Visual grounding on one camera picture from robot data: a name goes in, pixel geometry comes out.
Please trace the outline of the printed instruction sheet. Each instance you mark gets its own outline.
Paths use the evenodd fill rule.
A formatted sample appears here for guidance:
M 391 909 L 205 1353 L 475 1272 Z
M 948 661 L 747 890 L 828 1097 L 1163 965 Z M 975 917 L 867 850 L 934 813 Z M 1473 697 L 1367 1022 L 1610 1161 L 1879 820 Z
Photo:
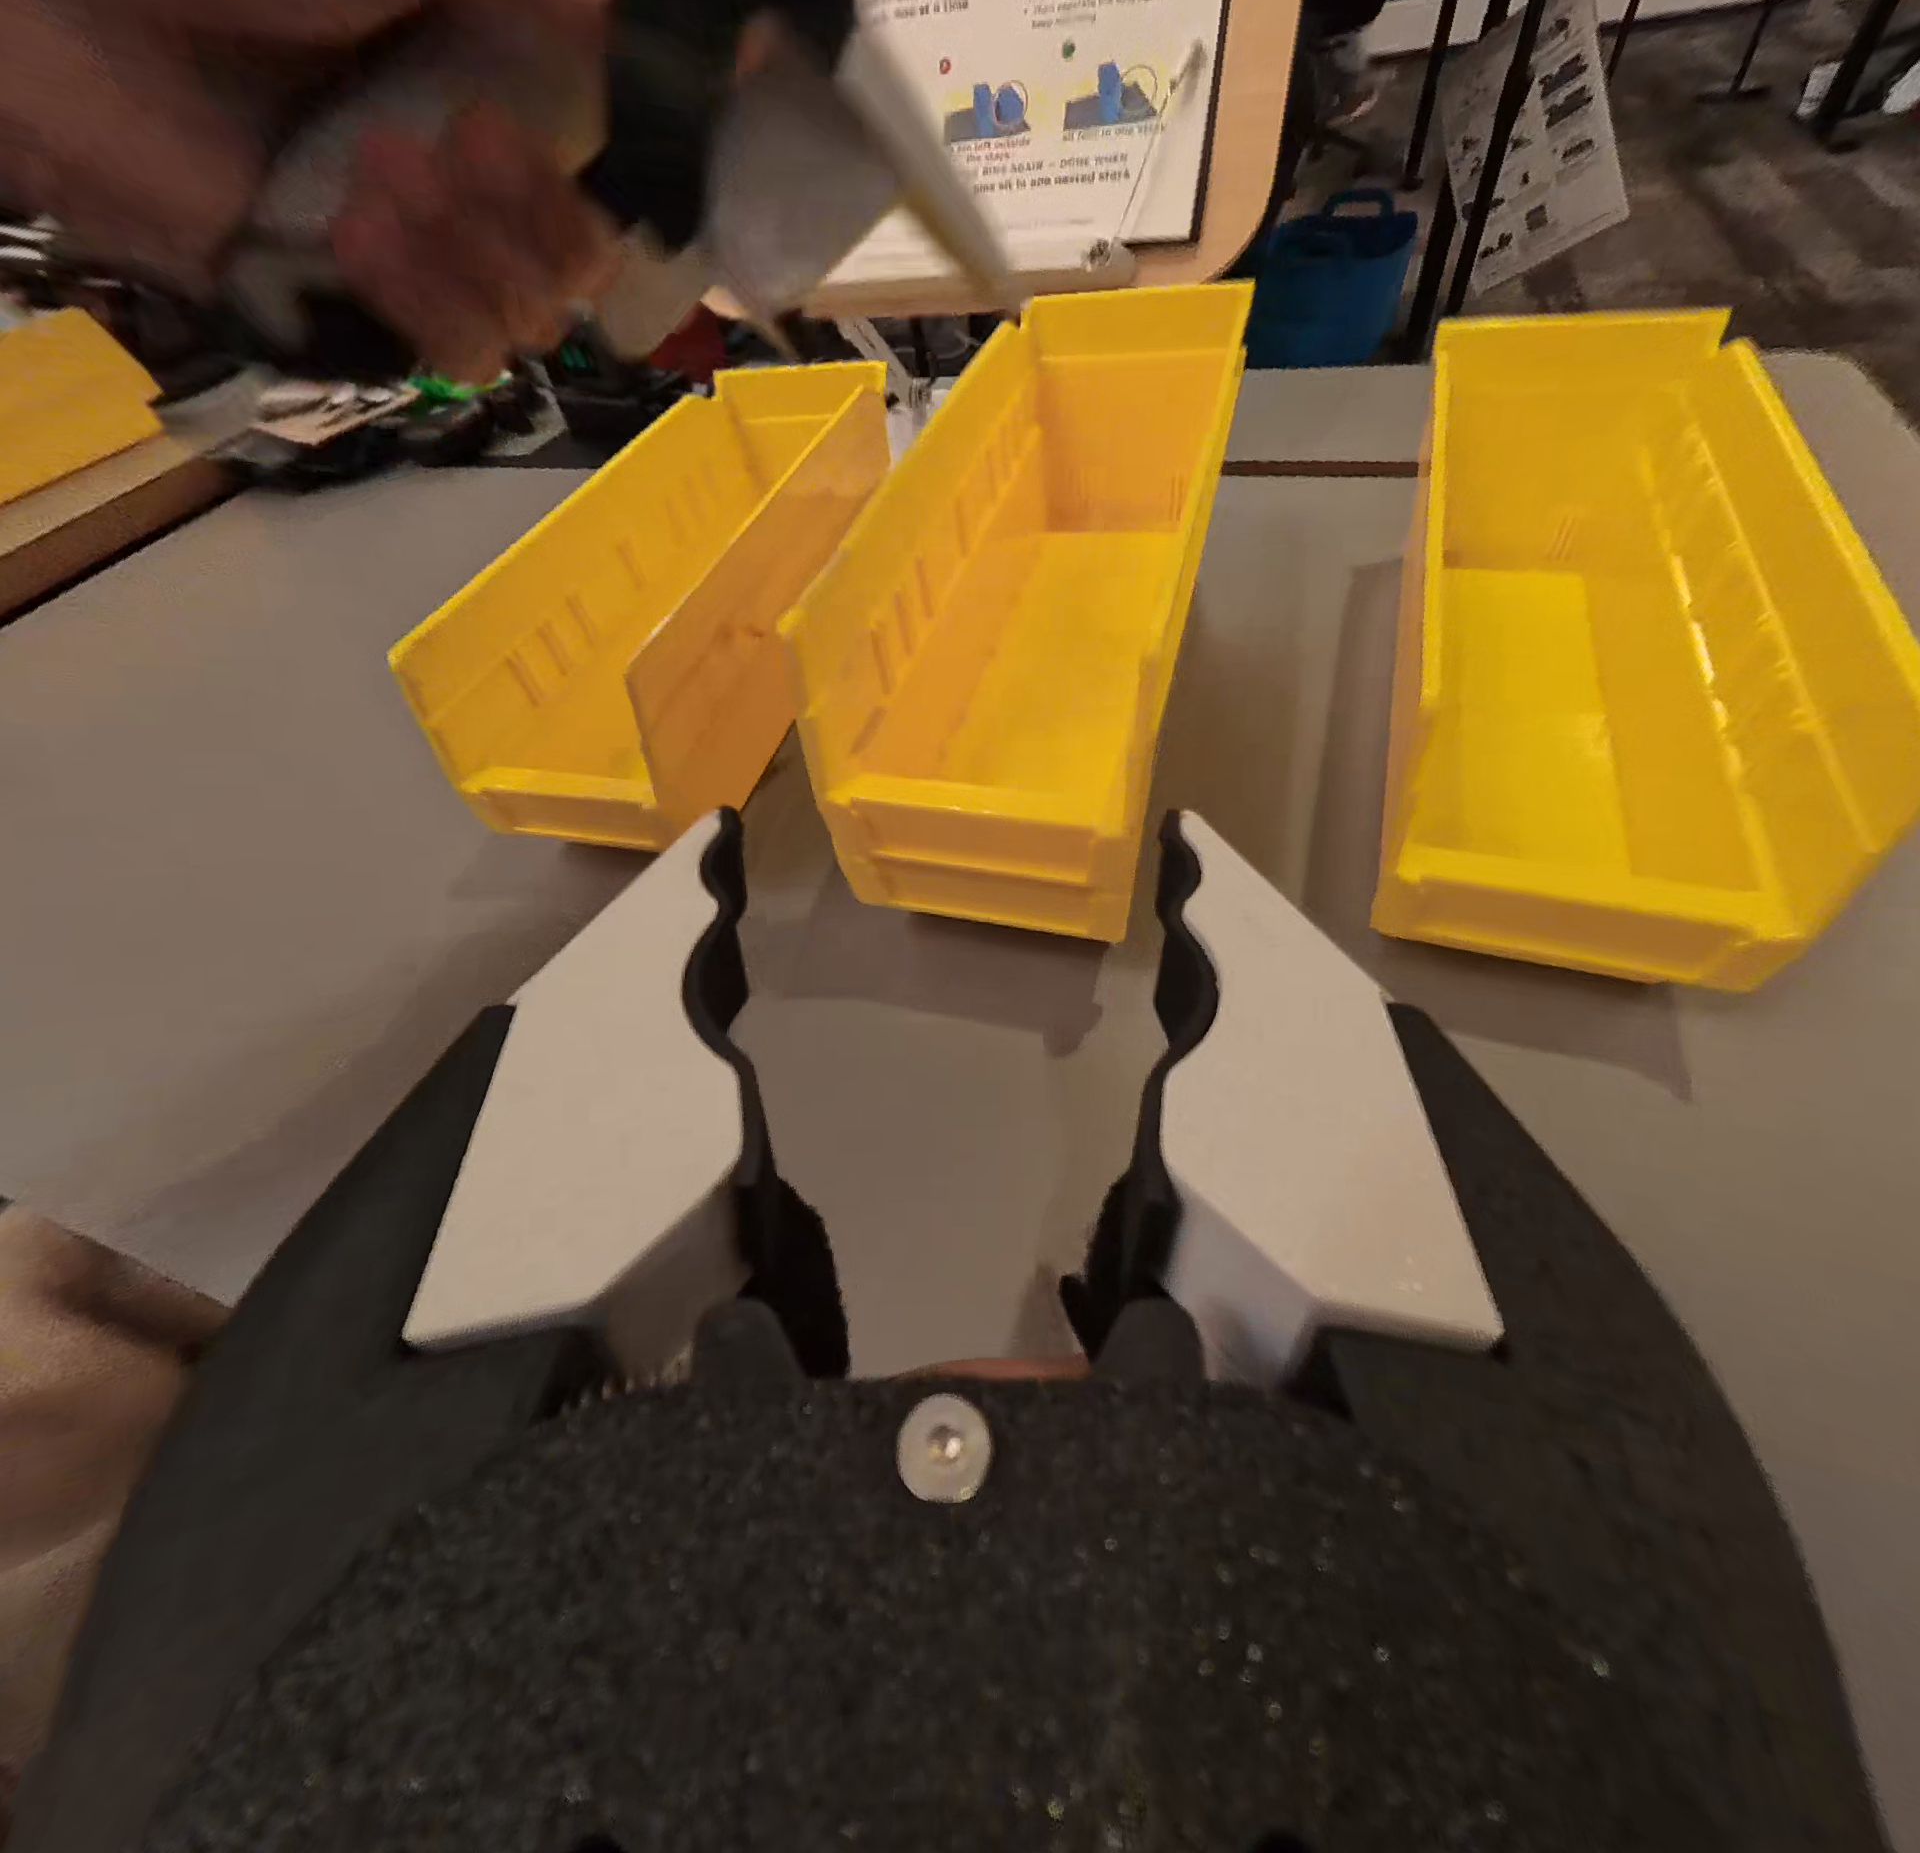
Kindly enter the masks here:
M 1195 234 L 1231 0 L 1018 0 L 973 90 L 1015 271 Z

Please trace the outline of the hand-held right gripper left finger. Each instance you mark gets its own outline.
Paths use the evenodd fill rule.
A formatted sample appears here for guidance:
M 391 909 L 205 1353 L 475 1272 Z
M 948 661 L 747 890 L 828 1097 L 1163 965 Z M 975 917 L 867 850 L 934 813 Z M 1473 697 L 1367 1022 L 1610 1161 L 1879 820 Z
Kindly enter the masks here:
M 510 1002 L 402 1341 L 590 1335 L 664 1376 L 707 1312 L 757 1299 L 802 1373 L 843 1376 L 822 1219 L 780 1175 L 750 1056 L 744 820 L 711 810 Z

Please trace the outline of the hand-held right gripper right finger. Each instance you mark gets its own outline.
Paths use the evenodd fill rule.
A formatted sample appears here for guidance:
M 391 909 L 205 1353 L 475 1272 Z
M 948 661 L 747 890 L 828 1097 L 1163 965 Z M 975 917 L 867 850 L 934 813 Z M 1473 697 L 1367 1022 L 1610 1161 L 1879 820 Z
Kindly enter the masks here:
M 1291 1386 L 1329 1333 L 1486 1353 L 1502 1317 L 1379 985 L 1190 810 L 1159 827 L 1127 1165 L 1062 1305 L 1089 1360 L 1168 1299 L 1205 1370 Z

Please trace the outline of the black table leg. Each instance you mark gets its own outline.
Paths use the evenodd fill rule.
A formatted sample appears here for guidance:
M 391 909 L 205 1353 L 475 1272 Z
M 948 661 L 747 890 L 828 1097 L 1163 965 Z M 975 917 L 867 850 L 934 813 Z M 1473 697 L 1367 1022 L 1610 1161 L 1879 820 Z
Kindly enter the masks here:
M 1500 32 L 1512 10 L 1512 2 L 1514 0 L 1486 0 L 1480 27 L 1484 38 Z M 1507 150 L 1514 136 L 1528 90 L 1532 87 L 1532 55 L 1542 32 L 1544 8 L 1546 0 L 1523 0 L 1518 27 L 1494 106 L 1486 150 L 1468 205 L 1457 203 L 1448 162 L 1443 157 L 1437 162 L 1432 216 L 1427 225 L 1420 271 L 1400 341 L 1400 357 L 1404 361 L 1427 359 L 1432 350 L 1432 333 L 1437 324 L 1457 315 L 1468 299 L 1483 236 L 1500 189 Z

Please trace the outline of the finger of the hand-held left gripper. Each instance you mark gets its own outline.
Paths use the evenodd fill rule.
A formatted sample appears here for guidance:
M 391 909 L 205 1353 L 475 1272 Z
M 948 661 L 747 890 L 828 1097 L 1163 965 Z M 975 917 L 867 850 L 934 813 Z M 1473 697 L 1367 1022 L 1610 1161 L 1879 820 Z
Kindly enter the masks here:
M 818 299 L 1018 301 L 1013 251 L 985 167 L 993 123 L 973 90 L 1015 40 L 1018 0 L 854 0 L 854 84 L 904 157 L 901 196 L 818 282 Z
M 792 359 L 787 319 L 886 216 L 901 189 L 883 121 L 888 54 L 804 51 L 732 59 L 708 148 L 704 264 L 770 344 Z

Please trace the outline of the person's left hand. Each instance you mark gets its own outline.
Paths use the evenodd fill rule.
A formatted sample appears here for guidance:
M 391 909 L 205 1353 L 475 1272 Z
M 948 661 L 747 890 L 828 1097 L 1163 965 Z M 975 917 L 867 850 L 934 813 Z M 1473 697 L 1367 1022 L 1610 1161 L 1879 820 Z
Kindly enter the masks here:
M 186 286 L 252 211 L 283 109 L 419 13 L 597 55 L 605 0 L 1 0 L 5 196 Z M 489 380 L 616 275 L 561 146 L 491 102 L 364 137 L 331 224 L 349 291 L 430 370 Z

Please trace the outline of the blue bucket on floor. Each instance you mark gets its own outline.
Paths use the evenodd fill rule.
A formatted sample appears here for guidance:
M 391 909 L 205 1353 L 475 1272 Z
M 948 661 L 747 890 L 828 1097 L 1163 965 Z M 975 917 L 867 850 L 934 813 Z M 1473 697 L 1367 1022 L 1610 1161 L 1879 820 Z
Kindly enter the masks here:
M 1420 216 L 1360 185 L 1278 222 L 1260 244 L 1244 329 L 1252 370 L 1357 365 L 1393 329 Z

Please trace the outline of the person's beige trousers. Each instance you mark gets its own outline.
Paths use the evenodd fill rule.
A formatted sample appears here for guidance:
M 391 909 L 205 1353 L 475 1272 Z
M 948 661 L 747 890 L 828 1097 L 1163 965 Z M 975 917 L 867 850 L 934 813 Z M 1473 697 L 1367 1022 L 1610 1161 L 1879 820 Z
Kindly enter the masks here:
M 208 1295 L 1 1212 L 1 1797 L 37 1753 L 102 1557 L 187 1373 Z

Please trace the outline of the leaning picture poster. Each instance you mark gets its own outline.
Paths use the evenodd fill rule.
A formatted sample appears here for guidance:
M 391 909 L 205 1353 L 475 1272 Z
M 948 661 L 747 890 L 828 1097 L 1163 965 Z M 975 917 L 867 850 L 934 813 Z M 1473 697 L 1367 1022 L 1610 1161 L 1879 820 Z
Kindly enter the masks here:
M 1522 17 L 1442 68 L 1437 111 L 1459 217 L 1489 154 Z M 1466 297 L 1504 286 L 1626 219 L 1597 0 L 1546 0 Z

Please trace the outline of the black charging device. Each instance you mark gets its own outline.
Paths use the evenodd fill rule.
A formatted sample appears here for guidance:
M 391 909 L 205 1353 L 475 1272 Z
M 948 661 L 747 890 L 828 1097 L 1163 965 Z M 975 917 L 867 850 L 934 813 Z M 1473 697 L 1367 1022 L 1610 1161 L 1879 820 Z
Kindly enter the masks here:
M 676 370 L 611 350 L 599 329 L 572 329 L 542 357 L 555 406 L 570 433 L 621 448 L 695 386 Z

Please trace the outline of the wooden instruction board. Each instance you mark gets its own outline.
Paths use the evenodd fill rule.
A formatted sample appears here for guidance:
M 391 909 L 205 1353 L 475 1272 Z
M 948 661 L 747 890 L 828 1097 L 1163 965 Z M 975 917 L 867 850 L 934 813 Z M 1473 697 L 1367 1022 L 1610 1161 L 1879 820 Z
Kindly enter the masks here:
M 1123 246 L 1076 271 L 1015 271 L 1018 301 L 1042 292 L 1208 282 L 1226 274 L 1267 216 L 1301 2 L 1231 0 L 1195 234 L 1174 246 Z

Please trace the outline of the grey desk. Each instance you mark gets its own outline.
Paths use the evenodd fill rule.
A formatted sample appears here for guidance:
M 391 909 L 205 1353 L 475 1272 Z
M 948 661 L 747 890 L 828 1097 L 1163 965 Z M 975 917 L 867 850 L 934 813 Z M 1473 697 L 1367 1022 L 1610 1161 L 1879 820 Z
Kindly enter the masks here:
M 1427 365 L 1238 393 L 1152 817 L 1191 808 L 1427 1011 L 1633 1249 L 1779 1492 L 1916 1848 L 1916 833 L 1746 997 L 1374 937 Z M 228 1300 L 487 1002 L 645 857 L 484 829 L 387 649 L 583 481 L 246 494 L 5 627 L 5 1193 Z M 1066 1335 L 1159 1044 L 1123 947 L 859 905 L 788 745 L 742 1020 L 859 1373 Z

